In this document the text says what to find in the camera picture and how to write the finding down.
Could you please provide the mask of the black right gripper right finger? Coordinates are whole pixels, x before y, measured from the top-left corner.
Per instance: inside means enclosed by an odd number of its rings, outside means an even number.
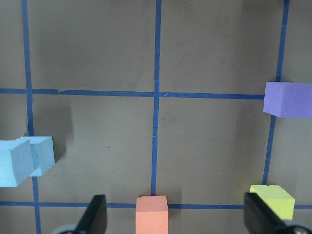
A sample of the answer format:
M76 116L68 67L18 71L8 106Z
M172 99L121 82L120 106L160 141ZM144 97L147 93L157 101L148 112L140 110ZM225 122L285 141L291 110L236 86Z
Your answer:
M287 234L287 225L256 193L244 194L243 221L250 234Z

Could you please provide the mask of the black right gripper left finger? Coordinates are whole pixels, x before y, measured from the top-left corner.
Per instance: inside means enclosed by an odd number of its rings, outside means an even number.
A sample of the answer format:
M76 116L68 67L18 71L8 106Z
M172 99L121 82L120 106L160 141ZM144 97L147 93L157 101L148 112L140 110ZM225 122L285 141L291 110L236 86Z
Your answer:
M76 226L77 234L104 234L107 229L105 195L94 195Z

